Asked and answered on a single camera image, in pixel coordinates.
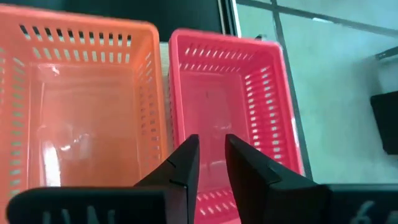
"basket slot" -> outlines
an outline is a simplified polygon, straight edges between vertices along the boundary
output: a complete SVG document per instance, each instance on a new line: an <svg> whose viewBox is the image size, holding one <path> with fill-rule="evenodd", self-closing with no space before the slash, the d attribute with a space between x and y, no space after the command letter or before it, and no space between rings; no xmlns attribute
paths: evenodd
<svg viewBox="0 0 398 224"><path fill-rule="evenodd" d="M30 40L32 38L32 32L30 32L30 29L27 29L25 25L20 24L19 28L21 29L22 34L27 40Z"/></svg>

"dark surface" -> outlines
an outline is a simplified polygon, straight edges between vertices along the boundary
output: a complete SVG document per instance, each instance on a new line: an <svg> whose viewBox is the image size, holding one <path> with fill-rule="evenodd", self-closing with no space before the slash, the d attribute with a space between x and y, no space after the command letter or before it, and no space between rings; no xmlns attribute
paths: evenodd
<svg viewBox="0 0 398 224"><path fill-rule="evenodd" d="M218 0L1 0L2 3L148 21L167 42L177 28L222 33Z"/></svg>
<svg viewBox="0 0 398 224"><path fill-rule="evenodd" d="M398 91L372 96L371 105L383 149L398 155Z"/></svg>

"gray floor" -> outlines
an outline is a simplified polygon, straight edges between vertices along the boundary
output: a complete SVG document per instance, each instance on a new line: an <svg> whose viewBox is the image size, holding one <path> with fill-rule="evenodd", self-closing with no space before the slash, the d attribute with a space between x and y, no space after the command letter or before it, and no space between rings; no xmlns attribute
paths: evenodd
<svg viewBox="0 0 398 224"><path fill-rule="evenodd" d="M278 0L282 6L398 29L395 0ZM272 13L238 5L243 37L276 40ZM398 60L372 55L398 39L280 15L313 179L319 183L398 183L398 160L385 155L369 97L398 90Z"/></svg>

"black plastic part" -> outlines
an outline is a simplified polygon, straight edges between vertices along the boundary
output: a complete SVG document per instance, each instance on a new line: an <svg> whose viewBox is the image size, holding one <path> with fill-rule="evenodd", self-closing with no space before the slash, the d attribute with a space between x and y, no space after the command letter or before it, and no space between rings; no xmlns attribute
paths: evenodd
<svg viewBox="0 0 398 224"><path fill-rule="evenodd" d="M199 138L191 135L156 170L138 182L136 187L174 184L186 191L187 223L193 223L199 178Z"/></svg>
<svg viewBox="0 0 398 224"><path fill-rule="evenodd" d="M330 191L265 156L233 134L226 163L239 216L250 223L322 223Z"/></svg>
<svg viewBox="0 0 398 224"><path fill-rule="evenodd" d="M383 149L398 155L398 91L371 97L371 106Z"/></svg>
<svg viewBox="0 0 398 224"><path fill-rule="evenodd" d="M10 224L193 223L199 140L190 136L155 171L133 187L47 187L15 196Z"/></svg>

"black object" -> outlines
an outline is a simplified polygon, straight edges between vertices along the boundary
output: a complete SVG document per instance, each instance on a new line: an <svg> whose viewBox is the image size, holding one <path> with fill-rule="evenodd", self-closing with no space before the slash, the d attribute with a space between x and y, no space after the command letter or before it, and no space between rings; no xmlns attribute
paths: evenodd
<svg viewBox="0 0 398 224"><path fill-rule="evenodd" d="M227 34L233 34L234 25L229 18L220 17L220 11L231 9L229 0L2 0L2 3L20 6L39 7L57 11L93 14L97 16L134 19L153 23L159 30L160 41L168 42L172 32L177 28L191 28L223 33L223 25Z"/></svg>
<svg viewBox="0 0 398 224"><path fill-rule="evenodd" d="M225 155L243 224L398 223L398 185L318 185L232 134ZM193 223L198 165L193 135L134 187L28 190L11 200L7 217L10 224Z"/></svg>
<svg viewBox="0 0 398 224"><path fill-rule="evenodd" d="M382 60L382 59L393 57L393 56L396 56L396 55L398 55L398 47L393 47L391 49L388 49L388 50L385 50L385 51L383 51L381 53L376 54L375 58L377 60Z"/></svg>
<svg viewBox="0 0 398 224"><path fill-rule="evenodd" d="M226 136L229 181L242 223L398 223L398 185L318 185Z"/></svg>
<svg viewBox="0 0 398 224"><path fill-rule="evenodd" d="M47 187L14 197L11 224L193 223L199 140L190 136L155 171L133 187Z"/></svg>
<svg viewBox="0 0 398 224"><path fill-rule="evenodd" d="M371 105L383 149L398 155L398 91L372 96Z"/></svg>

